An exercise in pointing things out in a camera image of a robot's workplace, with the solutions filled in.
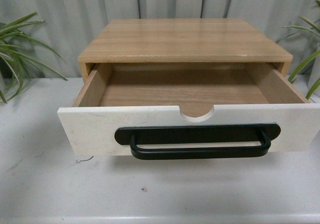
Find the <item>gray curtain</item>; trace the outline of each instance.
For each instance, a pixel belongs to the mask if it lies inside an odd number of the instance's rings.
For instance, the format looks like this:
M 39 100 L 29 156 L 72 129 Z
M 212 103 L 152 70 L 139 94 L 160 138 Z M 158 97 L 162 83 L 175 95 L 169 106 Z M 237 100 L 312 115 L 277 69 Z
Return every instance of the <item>gray curtain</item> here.
M 315 0 L 0 0 L 0 22 L 34 11 L 35 19 L 46 22 L 26 32 L 55 48 L 62 59 L 40 46 L 29 53 L 66 77 L 81 76 L 77 56 L 113 19 L 241 18 L 275 41 L 289 32 L 282 26 L 303 25 L 297 16 L 319 16 Z M 291 70 L 314 50 L 311 43 L 303 35 L 280 42 L 294 55 Z

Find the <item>black handle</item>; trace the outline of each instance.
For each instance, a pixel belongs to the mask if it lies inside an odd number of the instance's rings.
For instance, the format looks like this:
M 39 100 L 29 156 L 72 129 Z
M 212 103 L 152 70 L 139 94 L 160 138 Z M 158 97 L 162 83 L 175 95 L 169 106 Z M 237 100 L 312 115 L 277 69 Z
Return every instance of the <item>black handle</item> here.
M 277 124 L 125 127 L 115 133 L 119 144 L 130 145 L 134 157 L 143 160 L 205 159 L 258 157 L 267 154 L 271 140 L 278 137 Z M 260 141 L 259 146 L 158 148 L 146 149 L 143 144 L 181 144 Z

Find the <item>wooden drawer box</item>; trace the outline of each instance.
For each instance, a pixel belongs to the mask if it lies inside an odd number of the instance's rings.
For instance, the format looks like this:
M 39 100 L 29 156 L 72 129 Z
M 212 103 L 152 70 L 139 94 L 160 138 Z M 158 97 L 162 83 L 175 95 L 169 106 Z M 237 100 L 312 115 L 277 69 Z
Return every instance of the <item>wooden drawer box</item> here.
M 291 59 L 243 20 L 112 21 L 79 56 L 85 84 L 58 115 L 77 155 L 301 151 L 320 130 L 320 104 L 286 80 Z

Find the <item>drawer front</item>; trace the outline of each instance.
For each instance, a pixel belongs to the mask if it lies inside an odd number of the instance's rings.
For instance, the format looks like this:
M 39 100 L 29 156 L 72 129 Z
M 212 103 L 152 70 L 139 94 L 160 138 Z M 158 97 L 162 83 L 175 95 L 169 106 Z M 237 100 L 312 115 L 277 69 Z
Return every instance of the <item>drawer front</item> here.
M 184 116 L 179 106 L 60 108 L 58 116 L 76 155 L 93 156 L 131 155 L 114 138 L 122 127 L 276 123 L 281 133 L 269 151 L 306 150 L 320 130 L 320 104 L 214 105 L 197 118 Z

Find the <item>green leaf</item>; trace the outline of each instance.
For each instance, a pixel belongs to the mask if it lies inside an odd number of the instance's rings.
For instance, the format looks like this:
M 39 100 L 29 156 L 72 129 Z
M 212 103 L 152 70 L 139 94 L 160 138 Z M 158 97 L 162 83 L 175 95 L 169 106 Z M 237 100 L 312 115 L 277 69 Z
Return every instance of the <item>green leaf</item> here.
M 26 22 L 26 23 L 22 23 L 22 24 L 17 24 L 17 25 L 13 25 L 13 26 L 9 26 L 7 28 L 1 28 L 0 29 L 0 36 L 4 35 L 6 33 L 9 33 L 11 31 L 17 30 L 18 28 L 21 27 L 25 27 L 28 25 L 36 25 L 36 24 L 42 24 L 44 21 L 31 21 L 31 22 Z
M 26 67 L 26 64 L 22 61 L 22 59 L 20 59 L 19 57 L 17 57 L 17 59 L 19 60 L 22 68 L 24 69 L 26 76 L 28 77 L 28 79 L 30 80 L 30 74 L 29 74 L 29 70 Z
M 44 68 L 46 68 L 46 69 L 54 72 L 55 74 L 59 75 L 59 76 L 60 76 L 61 78 L 63 78 L 64 80 L 67 80 L 67 79 L 66 79 L 63 75 L 61 75 L 59 72 L 57 72 L 57 71 L 55 71 L 54 69 L 50 68 L 49 66 L 41 63 L 39 60 L 36 60 L 36 59 L 34 59 L 34 58 L 32 58 L 32 57 L 30 57 L 30 56 L 28 56 L 28 55 L 25 55 L 25 54 L 20 53 L 20 52 L 17 52 L 17 51 L 10 51 L 10 52 L 11 52 L 11 53 L 14 53 L 14 54 L 16 54 L 16 55 L 19 55 L 19 56 L 22 57 L 22 58 L 26 58 L 26 59 L 34 62 L 34 63 L 37 63 L 38 65 L 40 65 L 40 66 L 42 66 L 42 67 L 44 67 Z
M 311 29 L 305 28 L 305 27 L 297 26 L 297 25 L 284 26 L 283 28 L 291 28 L 291 29 L 296 29 L 296 30 L 307 31 L 307 32 L 313 33 L 314 35 L 320 37 L 320 35 L 317 32 L 315 32 Z
M 5 40 L 5 39 L 12 37 L 12 36 L 16 36 L 18 34 L 20 34 L 20 33 L 19 32 L 12 32 L 12 33 L 5 34 L 0 37 L 0 41 Z
M 315 51 L 312 53 L 310 56 L 308 56 L 305 60 L 303 60 L 295 69 L 294 71 L 290 74 L 288 80 L 289 82 L 292 83 L 294 77 L 309 63 L 311 60 L 313 60 L 317 55 L 320 54 L 320 50 Z
M 21 83 L 19 81 L 19 78 L 18 78 L 17 74 L 15 73 L 14 69 L 12 68 L 12 66 L 9 64 L 9 62 L 7 60 L 4 59 L 4 62 L 6 63 L 6 65 L 8 65 L 9 69 L 11 70 L 12 74 L 14 75 L 14 77 L 15 77 L 16 81 L 18 82 L 18 85 L 19 85 L 18 90 L 20 90 Z
M 311 86 L 311 88 L 309 89 L 308 93 L 306 94 L 306 98 L 309 99 L 310 96 L 314 93 L 314 91 L 316 91 L 316 89 L 320 86 L 320 77 L 318 78 L 318 80 Z
M 46 76 L 46 73 L 39 68 L 39 66 L 37 66 L 36 64 L 32 63 L 31 61 L 25 60 L 27 63 L 31 64 L 33 67 L 35 67 L 36 69 L 38 69 L 41 73 L 43 73 L 44 76 Z
M 31 17 L 35 16 L 37 13 L 34 12 L 32 14 L 29 14 L 29 15 L 26 15 L 20 19 L 17 19 L 15 21 L 12 21 L 8 24 L 5 24 L 4 26 L 2 26 L 2 29 L 6 28 L 6 27 L 10 27 L 10 26 L 13 26 L 13 25 L 17 25 L 17 24 L 20 24 L 20 23 L 23 23 L 24 21 L 27 21 L 28 19 L 30 19 Z
M 289 34 L 289 35 L 287 35 L 287 36 L 285 36 L 285 37 L 283 37 L 283 38 L 281 38 L 281 39 L 277 40 L 275 43 L 277 44 L 277 43 L 279 43 L 281 40 L 284 40 L 284 39 L 286 39 L 286 38 L 288 38 L 288 37 L 290 37 L 290 36 L 292 36 L 292 35 L 295 35 L 295 34 L 297 34 L 297 33 L 298 33 L 298 32 L 293 33 L 293 34 Z
M 2 47 L 3 50 L 5 50 L 5 48 L 19 48 L 19 49 L 23 49 L 23 47 L 18 46 L 18 45 L 9 45 L 9 44 L 2 44 L 0 45 L 0 48 Z
M 4 102 L 4 103 L 8 103 L 7 101 L 6 101 L 6 99 L 5 99 L 5 97 L 4 97 L 4 94 L 2 93 L 2 91 L 0 90 L 0 97 L 1 97 L 1 99 L 2 99 L 2 101 Z
M 307 19 L 304 16 L 299 16 L 299 19 L 305 21 L 306 23 L 308 23 L 310 26 L 312 26 L 318 33 L 320 33 L 320 28 L 315 25 L 311 20 Z
M 13 61 L 13 58 L 11 58 L 9 55 L 6 55 L 2 52 L 0 52 L 0 57 L 3 58 L 4 60 Z
M 44 44 L 44 43 L 41 42 L 41 41 L 35 40 L 35 39 L 33 39 L 33 38 L 25 35 L 25 34 L 18 35 L 17 37 L 18 37 L 18 38 L 21 38 L 21 39 L 29 40 L 29 41 L 31 41 L 31 42 L 35 42 L 35 43 L 37 43 L 37 44 L 39 44 L 39 45 L 42 45 L 42 46 L 44 46 L 45 48 L 47 48 L 47 49 L 51 50 L 52 52 L 54 52 L 56 55 L 58 55 L 58 56 L 61 58 L 61 56 L 60 56 L 53 48 L 51 48 L 50 46 Z

